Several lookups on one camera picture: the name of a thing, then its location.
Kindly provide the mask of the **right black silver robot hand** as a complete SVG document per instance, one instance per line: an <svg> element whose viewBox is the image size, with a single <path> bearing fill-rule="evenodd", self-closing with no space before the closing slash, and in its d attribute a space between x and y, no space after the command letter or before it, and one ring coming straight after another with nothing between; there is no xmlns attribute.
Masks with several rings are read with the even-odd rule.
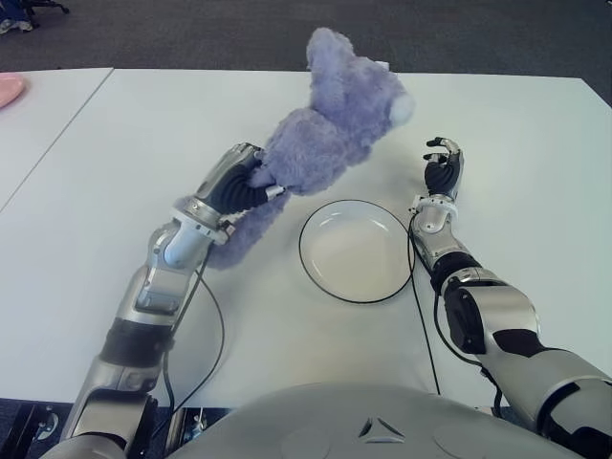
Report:
<svg viewBox="0 0 612 459"><path fill-rule="evenodd" d="M424 155L425 183L429 195L444 195L455 200L464 166L462 149L456 142L442 137L427 141L426 146L445 148L445 152L432 152Z"/></svg>

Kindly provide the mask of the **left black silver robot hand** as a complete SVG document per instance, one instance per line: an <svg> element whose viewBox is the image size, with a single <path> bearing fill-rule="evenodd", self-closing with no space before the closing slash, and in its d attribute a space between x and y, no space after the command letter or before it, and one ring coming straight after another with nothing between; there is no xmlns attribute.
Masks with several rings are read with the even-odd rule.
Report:
<svg viewBox="0 0 612 459"><path fill-rule="evenodd" d="M277 184L253 186L251 175L263 164L264 150L248 142L230 148L209 172L194 197L221 215L258 208L285 193Z"/></svg>

